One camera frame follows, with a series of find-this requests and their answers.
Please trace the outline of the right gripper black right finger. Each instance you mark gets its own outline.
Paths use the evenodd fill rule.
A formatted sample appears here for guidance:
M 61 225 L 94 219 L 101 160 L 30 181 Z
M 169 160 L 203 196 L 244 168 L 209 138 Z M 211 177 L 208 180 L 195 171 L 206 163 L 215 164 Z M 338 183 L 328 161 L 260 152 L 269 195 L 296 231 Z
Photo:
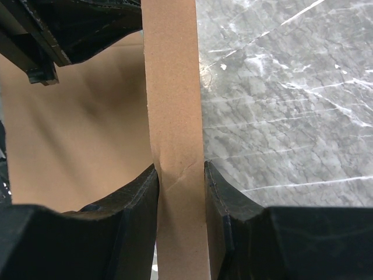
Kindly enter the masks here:
M 264 208 L 205 163 L 212 279 L 371 279 L 372 209 Z

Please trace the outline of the brown cardboard box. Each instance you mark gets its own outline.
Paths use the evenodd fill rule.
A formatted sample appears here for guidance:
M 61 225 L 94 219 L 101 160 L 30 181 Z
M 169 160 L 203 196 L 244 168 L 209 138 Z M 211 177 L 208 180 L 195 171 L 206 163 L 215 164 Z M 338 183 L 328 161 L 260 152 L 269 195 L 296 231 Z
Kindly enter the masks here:
M 144 1 L 143 20 L 57 85 L 1 58 L 10 191 L 77 211 L 155 165 L 158 276 L 209 279 L 196 4 Z

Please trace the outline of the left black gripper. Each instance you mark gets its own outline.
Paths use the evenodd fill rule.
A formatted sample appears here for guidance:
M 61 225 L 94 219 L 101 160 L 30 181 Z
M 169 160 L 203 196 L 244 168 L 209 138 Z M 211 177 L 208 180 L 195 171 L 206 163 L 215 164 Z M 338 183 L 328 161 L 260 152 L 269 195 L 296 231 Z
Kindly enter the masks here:
M 141 1 L 1 1 L 1 54 L 31 84 L 59 82 L 79 64 L 142 30 Z

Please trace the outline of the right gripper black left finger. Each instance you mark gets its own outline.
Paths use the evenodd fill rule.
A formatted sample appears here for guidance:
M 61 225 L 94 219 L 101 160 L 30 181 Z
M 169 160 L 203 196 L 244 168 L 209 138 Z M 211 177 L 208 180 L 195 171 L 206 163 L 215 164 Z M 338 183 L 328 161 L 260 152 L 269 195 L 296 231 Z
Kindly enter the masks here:
M 150 279 L 159 180 L 154 166 L 79 211 L 1 207 L 2 279 Z

